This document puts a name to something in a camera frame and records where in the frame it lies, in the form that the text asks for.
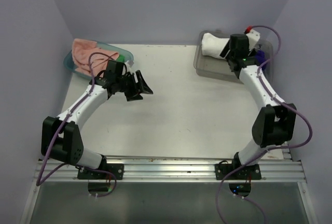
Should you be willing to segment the rolled white towel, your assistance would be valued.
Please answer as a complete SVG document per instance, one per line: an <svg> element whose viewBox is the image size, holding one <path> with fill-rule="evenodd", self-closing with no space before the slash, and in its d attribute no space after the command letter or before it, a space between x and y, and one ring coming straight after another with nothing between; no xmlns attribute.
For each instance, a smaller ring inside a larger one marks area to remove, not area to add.
<svg viewBox="0 0 332 224"><path fill-rule="evenodd" d="M225 55L221 55L226 47L229 38L219 38L211 33L205 33L201 41L202 55L210 56L216 59L225 59Z"/></svg>

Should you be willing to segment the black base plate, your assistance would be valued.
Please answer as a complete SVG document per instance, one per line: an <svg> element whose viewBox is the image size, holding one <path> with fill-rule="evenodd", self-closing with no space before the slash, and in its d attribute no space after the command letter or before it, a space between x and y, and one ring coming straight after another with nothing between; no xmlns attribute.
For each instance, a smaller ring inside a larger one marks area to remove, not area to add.
<svg viewBox="0 0 332 224"><path fill-rule="evenodd" d="M124 174L123 163L108 163L105 157L97 169L89 167L76 167L78 169L77 178L83 180L122 180Z"/></svg>
<svg viewBox="0 0 332 224"><path fill-rule="evenodd" d="M239 167L235 161L222 160L215 165L215 176L217 180L222 180L227 174L232 173L227 180L261 180L261 172L258 164L246 166L237 170Z"/></svg>

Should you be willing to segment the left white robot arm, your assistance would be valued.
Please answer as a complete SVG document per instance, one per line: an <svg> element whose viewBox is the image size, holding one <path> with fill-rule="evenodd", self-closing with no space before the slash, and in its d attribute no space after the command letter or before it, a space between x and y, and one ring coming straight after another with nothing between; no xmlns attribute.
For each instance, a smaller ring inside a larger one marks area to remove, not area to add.
<svg viewBox="0 0 332 224"><path fill-rule="evenodd" d="M128 102L142 100L142 94L153 94L139 70L125 74L108 71L103 77L96 76L69 109L43 121L41 154L46 159L88 167L95 178L105 177L108 166L104 156L84 147L80 131L92 114L117 92L123 93Z"/></svg>

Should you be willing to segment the aluminium mounting rail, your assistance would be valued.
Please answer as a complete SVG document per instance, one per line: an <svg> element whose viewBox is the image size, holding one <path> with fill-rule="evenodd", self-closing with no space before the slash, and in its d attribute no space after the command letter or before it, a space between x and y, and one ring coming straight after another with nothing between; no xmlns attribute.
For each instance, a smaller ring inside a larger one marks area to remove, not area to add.
<svg viewBox="0 0 332 224"><path fill-rule="evenodd" d="M266 159L258 162L261 180L226 180L233 183L259 182L259 183L303 183L306 181L301 162L291 159L288 149L283 152L283 159L275 159L268 153ZM152 182L152 183L213 183L215 164L230 159L208 158L164 158L164 157L130 157L107 156L108 163L123 163L123 181L126 182ZM43 177L50 174L49 181L78 180L78 169L72 165L63 165L62 162L49 159Z"/></svg>

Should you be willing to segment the grey transparent plastic tray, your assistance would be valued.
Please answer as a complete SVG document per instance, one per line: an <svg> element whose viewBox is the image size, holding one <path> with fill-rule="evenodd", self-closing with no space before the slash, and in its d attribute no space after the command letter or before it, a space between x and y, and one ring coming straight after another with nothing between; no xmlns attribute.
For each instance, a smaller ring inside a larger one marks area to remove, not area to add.
<svg viewBox="0 0 332 224"><path fill-rule="evenodd" d="M205 33L211 33L212 35L219 38L230 37L230 34L226 34L219 31L203 31L200 33L196 48L195 58L193 62L197 74L203 77L240 83L240 80L230 70L230 67L226 59L216 59L210 56L202 55L201 41ZM257 50L262 50L265 53L265 59L268 59L273 55L272 44L266 40L260 39L251 52Z"/></svg>

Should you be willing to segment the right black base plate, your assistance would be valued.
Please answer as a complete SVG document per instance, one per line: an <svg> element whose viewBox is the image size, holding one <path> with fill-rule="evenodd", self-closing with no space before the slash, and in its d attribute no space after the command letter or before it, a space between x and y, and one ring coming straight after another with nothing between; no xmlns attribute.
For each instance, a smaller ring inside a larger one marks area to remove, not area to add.
<svg viewBox="0 0 332 224"><path fill-rule="evenodd" d="M258 164L246 166L237 170L239 167L235 161L222 160L215 165L215 176L217 180L222 180L227 174L232 173L227 180L261 180L261 172Z"/></svg>

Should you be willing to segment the dark purple towel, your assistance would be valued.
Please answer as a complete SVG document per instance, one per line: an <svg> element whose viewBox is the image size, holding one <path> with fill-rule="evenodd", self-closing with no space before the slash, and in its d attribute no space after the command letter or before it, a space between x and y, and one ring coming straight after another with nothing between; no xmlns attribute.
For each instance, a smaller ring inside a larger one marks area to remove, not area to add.
<svg viewBox="0 0 332 224"><path fill-rule="evenodd" d="M265 62L265 53L262 50L257 50L255 54L256 65L260 66L263 62Z"/></svg>

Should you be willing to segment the green towel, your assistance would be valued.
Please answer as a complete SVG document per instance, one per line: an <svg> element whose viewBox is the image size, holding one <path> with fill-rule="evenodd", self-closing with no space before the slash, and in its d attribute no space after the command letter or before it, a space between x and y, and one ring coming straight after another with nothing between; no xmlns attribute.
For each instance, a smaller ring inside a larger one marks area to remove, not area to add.
<svg viewBox="0 0 332 224"><path fill-rule="evenodd" d="M126 58L125 58L125 56L120 54L116 61L124 63L126 61Z"/></svg>

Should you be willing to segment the pink towel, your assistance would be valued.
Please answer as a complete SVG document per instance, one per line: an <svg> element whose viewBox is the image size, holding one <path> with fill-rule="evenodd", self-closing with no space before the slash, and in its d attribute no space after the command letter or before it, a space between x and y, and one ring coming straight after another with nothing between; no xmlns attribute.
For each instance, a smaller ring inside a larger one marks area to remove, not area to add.
<svg viewBox="0 0 332 224"><path fill-rule="evenodd" d="M91 76L97 75L107 67L109 60L116 61L119 52L105 50L97 46L96 41L75 38L72 44L72 59L77 66L75 71Z"/></svg>

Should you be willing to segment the teal plastic bin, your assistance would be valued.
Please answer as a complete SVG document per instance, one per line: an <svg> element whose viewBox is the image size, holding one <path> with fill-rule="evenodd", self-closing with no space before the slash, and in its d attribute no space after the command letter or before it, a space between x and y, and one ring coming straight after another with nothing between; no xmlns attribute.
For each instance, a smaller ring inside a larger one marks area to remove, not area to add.
<svg viewBox="0 0 332 224"><path fill-rule="evenodd" d="M102 43L102 42L99 42L99 41L96 41L97 42L97 46L102 48L102 49L105 49L105 50L112 50L112 51L117 51L119 52L119 54L125 56L126 58L126 61L125 62L128 62L130 64L130 66L133 65L134 63L134 58L133 58L133 55L131 52L127 51L127 50L124 50L122 48L119 48L119 47L116 47L116 46L112 46L112 45L109 45L109 44L106 44L106 43ZM77 68L77 66L74 64L73 62L73 59L72 59L72 51L70 51L66 57L64 58L64 61L63 61L63 65L66 69L68 69L69 71L71 71L72 73L84 78L84 79L90 79L91 77L88 77L87 75L84 75L82 73L78 73L77 71L75 71L75 69Z"/></svg>

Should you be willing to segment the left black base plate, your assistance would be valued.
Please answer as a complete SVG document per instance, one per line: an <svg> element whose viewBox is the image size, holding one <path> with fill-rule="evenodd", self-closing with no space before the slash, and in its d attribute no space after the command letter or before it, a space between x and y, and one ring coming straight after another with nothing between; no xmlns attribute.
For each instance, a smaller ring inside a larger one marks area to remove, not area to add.
<svg viewBox="0 0 332 224"><path fill-rule="evenodd" d="M78 169L77 178L83 180L122 180L124 174L123 163L108 163L105 157L97 169L89 167L76 167Z"/></svg>

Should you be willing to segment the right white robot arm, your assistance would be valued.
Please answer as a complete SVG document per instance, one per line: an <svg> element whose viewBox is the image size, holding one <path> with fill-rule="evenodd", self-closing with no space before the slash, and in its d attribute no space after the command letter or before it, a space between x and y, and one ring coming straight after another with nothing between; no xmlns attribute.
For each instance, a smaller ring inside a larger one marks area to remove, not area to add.
<svg viewBox="0 0 332 224"><path fill-rule="evenodd" d="M250 53L245 34L231 35L222 51L230 70L249 90L259 110L251 130L252 139L232 161L232 175L239 179L250 172L249 166L258 163L261 153L292 139L296 120L296 114L288 109L295 109L295 105L282 105L283 99L267 81L257 57Z"/></svg>

